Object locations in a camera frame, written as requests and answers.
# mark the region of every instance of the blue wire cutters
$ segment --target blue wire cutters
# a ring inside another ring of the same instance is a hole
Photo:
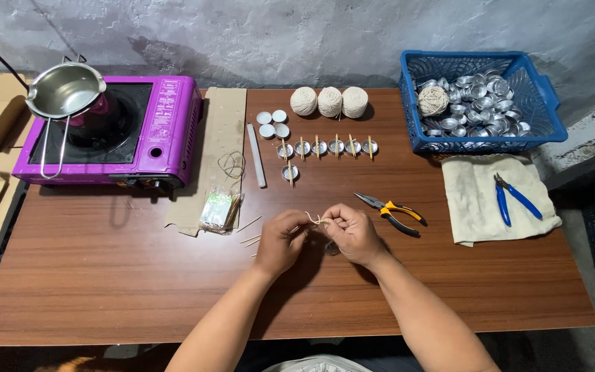
[[[495,191],[497,191],[497,204],[500,206],[500,214],[502,215],[502,219],[507,226],[511,226],[511,218],[508,217],[508,208],[507,208],[507,196],[504,194],[504,189],[508,190],[508,193],[513,195],[519,202],[521,202],[528,211],[532,212],[532,214],[538,218],[542,219],[543,215],[539,210],[534,207],[531,201],[529,201],[525,196],[519,193],[513,186],[509,185],[506,181],[504,181],[499,173],[495,173],[492,176],[495,179]]]

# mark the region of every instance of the cotton wick yarn ball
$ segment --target cotton wick yarn ball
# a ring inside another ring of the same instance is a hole
[[[333,118],[341,113],[343,98],[335,87],[323,88],[318,95],[318,111],[327,118]]]
[[[360,87],[349,87],[341,95],[343,98],[342,112],[349,118],[358,118],[364,114],[369,103],[369,95]]]
[[[419,93],[417,106],[424,116],[442,114],[449,104],[449,96],[440,87],[428,87]]]
[[[311,114],[316,109],[316,105],[318,105],[318,97],[309,87],[298,88],[291,96],[291,109],[300,116]]]

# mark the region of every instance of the wooden table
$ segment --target wooden table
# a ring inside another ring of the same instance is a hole
[[[595,325],[595,313],[561,229],[517,241],[467,248],[453,244],[440,164],[410,150],[397,89],[368,89],[365,120],[318,114],[299,118],[292,91],[250,90],[247,119],[284,109],[293,131],[310,142],[366,139],[380,147],[375,161],[326,155],[293,160],[292,189],[280,177],[280,143],[260,139],[268,182],[259,189],[249,143],[241,224],[287,209],[322,214],[335,203],[367,210],[394,255],[475,331]],[[422,238],[398,233],[353,191],[392,200],[425,216]],[[164,227],[170,206],[151,191],[117,187],[32,185],[0,266],[0,345],[180,342],[247,268],[256,246],[238,241],[260,233],[191,238]],[[311,338],[399,334],[374,278],[339,256],[323,256],[323,239],[309,243],[296,265],[263,300],[252,338]]]

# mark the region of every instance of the purple gas stove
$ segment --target purple gas stove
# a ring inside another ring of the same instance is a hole
[[[61,172],[47,179],[41,176],[40,164],[48,126],[37,118],[12,174],[39,185],[110,183],[163,190],[187,185],[202,104],[194,79],[105,76],[104,80],[120,108],[108,130],[100,128],[91,135],[68,131]],[[59,121],[50,125],[45,174],[60,170],[64,128]]]

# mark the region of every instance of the gray textured wall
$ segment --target gray textured wall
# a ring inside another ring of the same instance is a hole
[[[78,52],[201,86],[387,87],[405,49],[524,50],[567,124],[595,107],[591,0],[0,0],[0,53],[32,75]]]

